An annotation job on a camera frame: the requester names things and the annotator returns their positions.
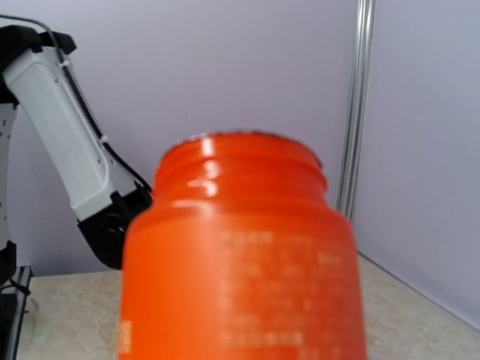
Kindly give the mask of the orange pill bottle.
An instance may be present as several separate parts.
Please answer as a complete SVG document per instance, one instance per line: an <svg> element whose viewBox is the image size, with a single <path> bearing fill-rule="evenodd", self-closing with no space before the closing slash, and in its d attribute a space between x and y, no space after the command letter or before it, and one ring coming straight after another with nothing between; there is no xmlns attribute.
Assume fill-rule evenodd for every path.
<svg viewBox="0 0 480 360"><path fill-rule="evenodd" d="M129 226L119 359L366 359L359 262L318 157L259 132L162 158Z"/></svg>

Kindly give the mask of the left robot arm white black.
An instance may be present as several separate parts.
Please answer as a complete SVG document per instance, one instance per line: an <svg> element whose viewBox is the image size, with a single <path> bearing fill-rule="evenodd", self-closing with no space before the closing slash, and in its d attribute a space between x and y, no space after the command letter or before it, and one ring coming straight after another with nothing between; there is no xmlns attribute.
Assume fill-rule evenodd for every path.
<svg viewBox="0 0 480 360"><path fill-rule="evenodd" d="M34 125L93 254L122 267L127 228L152 204L152 189L110 146L80 91L69 59L73 38L23 25L1 28L1 186L18 109Z"/></svg>

